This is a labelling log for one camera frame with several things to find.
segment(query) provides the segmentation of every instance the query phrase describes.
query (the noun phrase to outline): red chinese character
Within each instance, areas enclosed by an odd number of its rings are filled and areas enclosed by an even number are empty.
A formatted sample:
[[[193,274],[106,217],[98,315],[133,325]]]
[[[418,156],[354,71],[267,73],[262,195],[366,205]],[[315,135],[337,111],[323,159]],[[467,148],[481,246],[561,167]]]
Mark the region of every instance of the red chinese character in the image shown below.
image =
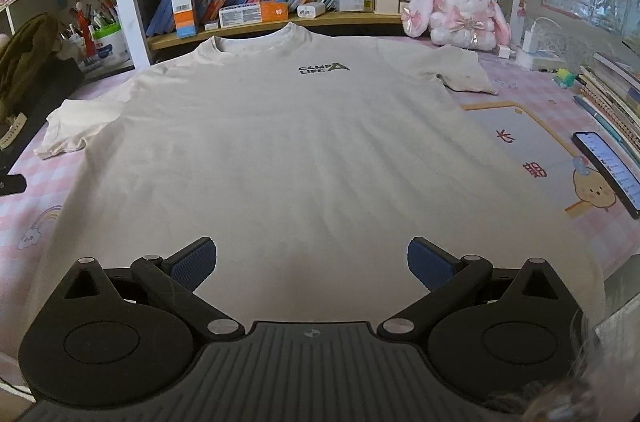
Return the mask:
[[[506,142],[507,144],[511,144],[511,143],[513,143],[513,141],[516,140],[514,137],[511,137],[510,133],[507,133],[504,130],[503,131],[495,130],[495,133],[498,134],[498,139],[500,139],[501,141]]]
[[[522,167],[532,174],[533,178],[544,178],[547,176],[546,171],[537,162],[527,162],[523,164]]]

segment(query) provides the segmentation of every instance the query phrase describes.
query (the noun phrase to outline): white plush rabbit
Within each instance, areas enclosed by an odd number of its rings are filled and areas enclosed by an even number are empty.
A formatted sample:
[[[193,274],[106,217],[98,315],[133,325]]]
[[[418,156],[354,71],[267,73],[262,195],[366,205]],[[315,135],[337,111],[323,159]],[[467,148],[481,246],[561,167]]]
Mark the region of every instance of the white plush rabbit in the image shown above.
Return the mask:
[[[417,38],[428,26],[436,45],[492,50],[507,45],[511,29],[495,0],[408,0],[402,26]]]

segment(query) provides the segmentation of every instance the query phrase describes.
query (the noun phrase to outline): pen holder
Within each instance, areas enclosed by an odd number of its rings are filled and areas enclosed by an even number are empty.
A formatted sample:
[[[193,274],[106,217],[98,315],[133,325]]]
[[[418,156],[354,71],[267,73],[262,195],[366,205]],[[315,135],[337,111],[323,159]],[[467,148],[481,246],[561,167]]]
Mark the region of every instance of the pen holder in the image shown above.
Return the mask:
[[[120,24],[111,24],[97,29],[94,32],[94,42],[96,54],[104,60],[105,65],[119,65],[130,59]]]

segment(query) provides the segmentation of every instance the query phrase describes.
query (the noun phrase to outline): orange and white box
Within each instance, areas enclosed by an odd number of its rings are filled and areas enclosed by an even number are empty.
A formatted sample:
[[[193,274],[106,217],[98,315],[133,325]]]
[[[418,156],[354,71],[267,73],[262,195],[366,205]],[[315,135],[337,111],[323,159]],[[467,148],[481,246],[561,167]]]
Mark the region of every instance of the orange and white box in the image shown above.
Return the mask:
[[[196,35],[196,20],[193,0],[171,0],[174,10],[175,33],[178,38]]]
[[[280,22],[289,19],[286,2],[256,2],[239,4],[220,9],[218,13],[220,27],[260,24],[261,22]]]

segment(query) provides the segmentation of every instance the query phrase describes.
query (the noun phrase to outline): beige t-shirt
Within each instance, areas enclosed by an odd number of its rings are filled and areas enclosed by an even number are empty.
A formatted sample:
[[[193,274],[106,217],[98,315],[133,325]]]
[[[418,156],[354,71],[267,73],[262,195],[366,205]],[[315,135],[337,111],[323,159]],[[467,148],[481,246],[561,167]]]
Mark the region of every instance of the beige t-shirt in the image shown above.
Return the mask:
[[[76,258],[124,267],[198,237],[218,249],[197,294],[254,320],[369,320],[427,293],[410,240],[496,267],[548,259],[592,316],[603,278],[568,217],[447,94],[475,54],[289,24],[212,39],[137,76],[86,149],[30,298]]]

